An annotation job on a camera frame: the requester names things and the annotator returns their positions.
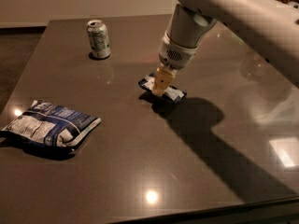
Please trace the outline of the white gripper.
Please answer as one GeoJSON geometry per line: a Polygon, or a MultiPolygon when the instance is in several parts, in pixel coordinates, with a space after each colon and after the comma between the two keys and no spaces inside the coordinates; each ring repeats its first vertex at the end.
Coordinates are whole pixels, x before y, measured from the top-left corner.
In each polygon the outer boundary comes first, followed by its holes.
{"type": "MultiPolygon", "coordinates": [[[[198,41],[191,39],[188,42],[179,40],[174,41],[168,33],[164,33],[159,47],[159,59],[165,66],[181,70],[186,67],[193,59],[198,48],[198,41]]],[[[174,79],[174,75],[164,67],[158,67],[155,72],[152,93],[162,96],[174,79]]]]}

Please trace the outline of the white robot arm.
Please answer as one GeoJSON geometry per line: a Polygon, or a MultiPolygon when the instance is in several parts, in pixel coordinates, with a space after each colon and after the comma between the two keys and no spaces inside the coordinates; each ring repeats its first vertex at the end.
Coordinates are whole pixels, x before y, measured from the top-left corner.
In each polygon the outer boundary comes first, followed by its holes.
{"type": "Polygon", "coordinates": [[[159,50],[152,92],[161,96],[221,22],[293,84],[299,82],[299,13],[275,0],[178,0],[159,50]]]}

